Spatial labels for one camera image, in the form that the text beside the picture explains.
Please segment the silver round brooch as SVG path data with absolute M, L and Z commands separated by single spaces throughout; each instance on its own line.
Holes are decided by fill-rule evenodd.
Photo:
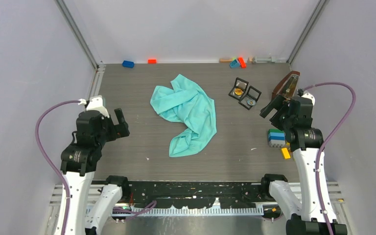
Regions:
M 250 100 L 247 101 L 247 104 L 250 105 L 250 106 L 254 106 L 255 102 L 250 99 Z

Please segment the teal t-shirt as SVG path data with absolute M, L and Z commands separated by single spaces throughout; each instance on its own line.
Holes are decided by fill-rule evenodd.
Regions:
M 170 83 L 171 88 L 156 86 L 150 99 L 157 115 L 186 126 L 170 141 L 168 155 L 177 158 L 198 154 L 217 133 L 215 101 L 181 74 Z

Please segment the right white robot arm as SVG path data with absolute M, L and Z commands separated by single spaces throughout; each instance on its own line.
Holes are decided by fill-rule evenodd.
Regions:
M 331 205 L 324 171 L 325 142 L 321 130 L 312 127 L 315 99 L 309 93 L 290 99 L 277 95 L 264 107 L 265 118 L 272 110 L 271 124 L 285 133 L 300 179 L 301 199 L 291 191 L 286 177 L 265 174 L 260 195 L 275 200 L 286 218 L 288 235 L 346 235 L 345 224 L 337 221 Z

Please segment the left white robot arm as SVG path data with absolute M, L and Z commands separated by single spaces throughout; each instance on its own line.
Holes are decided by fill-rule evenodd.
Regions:
M 130 135 L 122 109 L 115 109 L 115 114 L 118 124 L 97 110 L 78 115 L 72 141 L 61 153 L 60 169 L 68 185 L 62 193 L 59 218 L 54 228 L 56 235 L 99 235 L 114 205 L 130 198 L 127 177 L 110 175 L 90 213 L 86 213 L 89 190 L 102 148 L 107 142 Z

